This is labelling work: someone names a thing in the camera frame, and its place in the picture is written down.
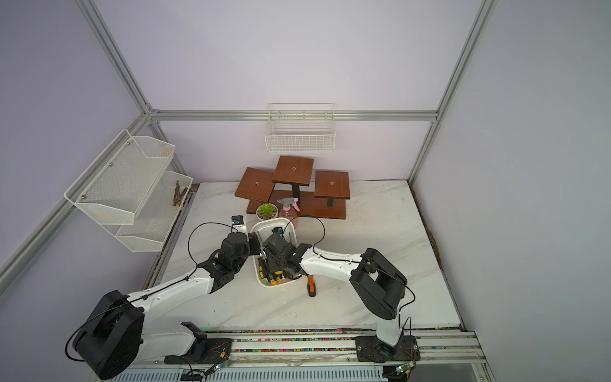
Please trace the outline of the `orange black screwdriver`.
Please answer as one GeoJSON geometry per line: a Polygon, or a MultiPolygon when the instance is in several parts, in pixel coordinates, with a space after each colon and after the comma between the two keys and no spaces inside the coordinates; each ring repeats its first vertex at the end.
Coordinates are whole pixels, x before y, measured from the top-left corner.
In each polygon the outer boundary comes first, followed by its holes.
{"type": "Polygon", "coordinates": [[[310,296],[312,298],[317,295],[316,284],[314,282],[313,275],[309,275],[308,276],[308,280],[307,280],[307,292],[308,292],[308,296],[310,296]]]}

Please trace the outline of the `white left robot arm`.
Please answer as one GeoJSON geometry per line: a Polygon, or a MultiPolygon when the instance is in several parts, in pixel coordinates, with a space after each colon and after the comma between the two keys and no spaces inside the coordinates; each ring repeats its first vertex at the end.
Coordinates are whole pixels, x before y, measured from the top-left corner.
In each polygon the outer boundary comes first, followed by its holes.
{"type": "Polygon", "coordinates": [[[108,292],[65,347],[74,349],[78,354],[75,360],[86,363],[101,380],[116,377],[135,361],[222,361],[231,346],[229,340],[209,342],[190,318],[180,318],[168,328],[157,328],[154,322],[191,300],[219,291],[250,256],[259,253],[255,234],[233,232],[205,262],[183,277],[131,294],[108,292]]]}

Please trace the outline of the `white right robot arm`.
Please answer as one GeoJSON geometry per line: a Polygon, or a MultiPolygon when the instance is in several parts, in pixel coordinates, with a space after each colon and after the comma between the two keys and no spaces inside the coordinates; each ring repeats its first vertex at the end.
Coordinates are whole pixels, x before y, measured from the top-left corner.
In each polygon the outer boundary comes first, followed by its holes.
{"type": "Polygon", "coordinates": [[[355,338],[360,362],[417,362],[421,359],[414,336],[404,334],[400,323],[401,301],[407,278],[374,248],[361,254],[323,251],[310,244],[293,245],[278,234],[271,234],[261,248],[260,275],[269,283],[298,276],[324,276],[349,283],[364,307],[376,316],[376,333],[355,338]]]}

